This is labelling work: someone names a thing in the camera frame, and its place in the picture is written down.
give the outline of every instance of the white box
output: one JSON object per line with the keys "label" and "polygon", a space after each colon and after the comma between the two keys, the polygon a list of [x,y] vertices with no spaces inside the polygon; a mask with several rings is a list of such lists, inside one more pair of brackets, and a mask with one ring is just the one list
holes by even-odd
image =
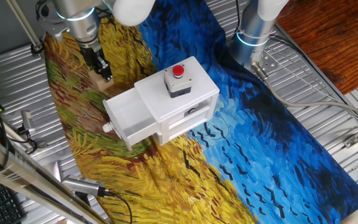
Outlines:
{"label": "white box", "polygon": [[[191,75],[191,91],[171,98],[164,84],[166,70],[184,65]],[[128,150],[135,143],[154,135],[160,145],[212,118],[219,88],[197,59],[190,57],[135,83],[135,87],[103,104],[114,128]]]}

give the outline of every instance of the wooden block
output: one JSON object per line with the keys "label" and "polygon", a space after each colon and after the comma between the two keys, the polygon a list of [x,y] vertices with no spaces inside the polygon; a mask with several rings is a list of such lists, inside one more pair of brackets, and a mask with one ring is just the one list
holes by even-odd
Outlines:
{"label": "wooden block", "polygon": [[105,82],[103,77],[97,74],[94,70],[88,72],[88,75],[93,83],[93,85],[99,90],[104,91],[105,89],[109,88],[112,84],[114,84],[114,80],[111,79],[108,82]]}

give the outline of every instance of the yellow fabric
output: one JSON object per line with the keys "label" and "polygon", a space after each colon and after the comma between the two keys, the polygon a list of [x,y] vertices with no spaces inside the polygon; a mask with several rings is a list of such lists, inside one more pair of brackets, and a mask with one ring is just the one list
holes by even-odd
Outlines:
{"label": "yellow fabric", "polygon": [[[53,99],[68,143],[83,175],[101,180],[131,206],[138,223],[254,223],[247,207],[228,181],[208,165],[201,147],[180,136],[159,146],[149,138],[128,151],[114,133],[103,133],[109,121],[102,100],[132,88],[155,72],[152,54],[137,27],[112,19],[101,21],[99,38],[111,62],[115,84],[100,93],[75,40],[45,39],[47,72]],[[129,222],[125,204],[98,198],[114,223]]]}

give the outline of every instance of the blue fabric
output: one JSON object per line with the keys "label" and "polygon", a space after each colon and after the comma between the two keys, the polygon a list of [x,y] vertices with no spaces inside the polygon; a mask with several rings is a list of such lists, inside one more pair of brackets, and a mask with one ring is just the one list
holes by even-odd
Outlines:
{"label": "blue fabric", "polygon": [[358,185],[265,85],[218,64],[225,35],[204,1],[157,0],[139,30],[157,70],[195,56],[219,87],[214,118],[189,137],[260,223],[339,223],[358,209]]}

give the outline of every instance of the van gogh painting fabric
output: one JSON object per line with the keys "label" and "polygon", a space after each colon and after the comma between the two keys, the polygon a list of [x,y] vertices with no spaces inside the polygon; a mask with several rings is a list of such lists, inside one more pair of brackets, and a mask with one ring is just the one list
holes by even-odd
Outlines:
{"label": "van gogh painting fabric", "polygon": [[[75,40],[45,40],[48,80],[76,163],[131,206],[137,223],[339,223],[358,209],[358,185],[253,74],[227,57],[204,1],[157,0],[148,19],[101,21],[115,84],[99,92]],[[220,89],[211,121],[159,146],[128,151],[102,104],[137,80],[195,56]],[[114,223],[129,212],[98,198]]]}

